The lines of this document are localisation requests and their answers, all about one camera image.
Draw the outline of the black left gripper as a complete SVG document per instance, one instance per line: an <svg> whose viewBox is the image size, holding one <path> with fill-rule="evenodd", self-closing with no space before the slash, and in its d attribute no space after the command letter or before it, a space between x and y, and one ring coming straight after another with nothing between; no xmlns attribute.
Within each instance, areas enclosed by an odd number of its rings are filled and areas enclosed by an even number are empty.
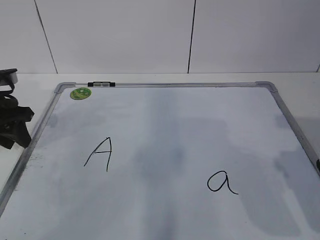
<svg viewBox="0 0 320 240"><path fill-rule="evenodd" d="M0 86L9 86L10 90L0 91L0 117L14 118L12 122L0 126L0 145L11 149L14 143L27 148L32 140L26 123L35 115L30 107L18 106L18 100L12 96L17 82L16 68L0 71Z"/></svg>

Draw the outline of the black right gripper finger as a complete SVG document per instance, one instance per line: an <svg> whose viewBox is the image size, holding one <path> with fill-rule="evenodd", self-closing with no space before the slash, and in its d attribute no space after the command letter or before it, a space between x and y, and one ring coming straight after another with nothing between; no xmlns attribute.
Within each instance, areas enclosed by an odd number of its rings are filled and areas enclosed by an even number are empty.
<svg viewBox="0 0 320 240"><path fill-rule="evenodd" d="M320 159L316 160L316 168L317 168L318 172L320 172Z"/></svg>

